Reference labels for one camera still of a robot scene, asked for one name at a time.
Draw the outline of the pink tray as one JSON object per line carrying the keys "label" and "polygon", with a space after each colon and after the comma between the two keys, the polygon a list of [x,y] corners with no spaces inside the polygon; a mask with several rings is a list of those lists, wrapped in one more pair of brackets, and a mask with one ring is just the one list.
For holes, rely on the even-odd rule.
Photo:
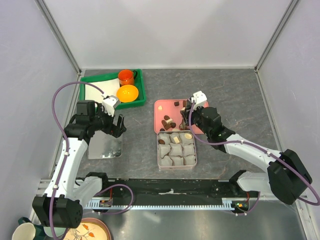
{"label": "pink tray", "polygon": [[[159,99],[154,103],[154,131],[158,133],[161,129],[164,129],[163,121],[165,116],[168,116],[176,124],[175,128],[179,129],[182,123],[183,117],[180,110],[184,107],[183,102],[186,99]],[[174,102],[179,102],[179,106],[175,106]]]}

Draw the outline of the white rectangular chocolate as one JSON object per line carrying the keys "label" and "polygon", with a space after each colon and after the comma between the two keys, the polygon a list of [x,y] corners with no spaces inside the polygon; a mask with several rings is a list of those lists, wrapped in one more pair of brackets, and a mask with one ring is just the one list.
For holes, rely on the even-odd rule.
{"label": "white rectangular chocolate", "polygon": [[175,144],[179,144],[180,143],[180,140],[179,140],[179,138],[177,136],[173,137],[173,141],[174,141]]}

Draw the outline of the pink chocolate tin box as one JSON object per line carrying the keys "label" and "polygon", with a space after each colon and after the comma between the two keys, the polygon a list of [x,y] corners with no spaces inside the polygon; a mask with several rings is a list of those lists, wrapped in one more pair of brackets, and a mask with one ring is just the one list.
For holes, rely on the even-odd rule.
{"label": "pink chocolate tin box", "polygon": [[[191,134],[192,139],[186,139],[185,134]],[[180,143],[173,141],[178,137]],[[197,163],[195,138],[190,130],[160,131],[157,133],[157,165],[164,170],[191,170]]]}

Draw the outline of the brown oval chocolate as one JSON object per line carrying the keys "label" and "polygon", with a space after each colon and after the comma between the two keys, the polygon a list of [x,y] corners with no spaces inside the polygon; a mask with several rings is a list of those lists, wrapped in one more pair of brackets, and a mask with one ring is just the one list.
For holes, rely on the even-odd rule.
{"label": "brown oval chocolate", "polygon": [[160,140],[158,141],[158,143],[161,144],[161,145],[164,145],[164,144],[165,144],[165,141],[162,140],[162,139],[160,139]]}

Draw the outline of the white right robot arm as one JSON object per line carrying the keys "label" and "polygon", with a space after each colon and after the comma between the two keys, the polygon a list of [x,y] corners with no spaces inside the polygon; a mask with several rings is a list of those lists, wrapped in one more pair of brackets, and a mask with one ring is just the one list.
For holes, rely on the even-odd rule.
{"label": "white right robot arm", "polygon": [[195,125],[206,135],[205,144],[242,158],[263,171],[239,171],[235,181],[229,184],[233,196],[240,197],[245,192],[255,191],[271,194],[287,205],[301,200],[306,189],[316,198],[319,197],[311,186],[313,180],[310,174],[293,150],[273,150],[246,140],[223,126],[221,116],[214,107],[188,106],[180,113],[185,126]]}

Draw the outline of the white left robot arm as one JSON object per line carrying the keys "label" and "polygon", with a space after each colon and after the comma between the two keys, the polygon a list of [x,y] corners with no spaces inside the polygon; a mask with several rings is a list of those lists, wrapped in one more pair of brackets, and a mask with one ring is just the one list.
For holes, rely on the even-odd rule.
{"label": "white left robot arm", "polygon": [[75,181],[81,160],[96,132],[119,138],[126,131],[122,114],[114,124],[115,108],[119,104],[120,100],[113,95],[101,103],[77,102],[76,113],[64,128],[62,151],[52,179],[43,196],[36,196],[32,202],[42,226],[75,229],[81,222],[83,208],[94,195],[104,197],[109,193],[105,173],[89,173],[78,187]]}

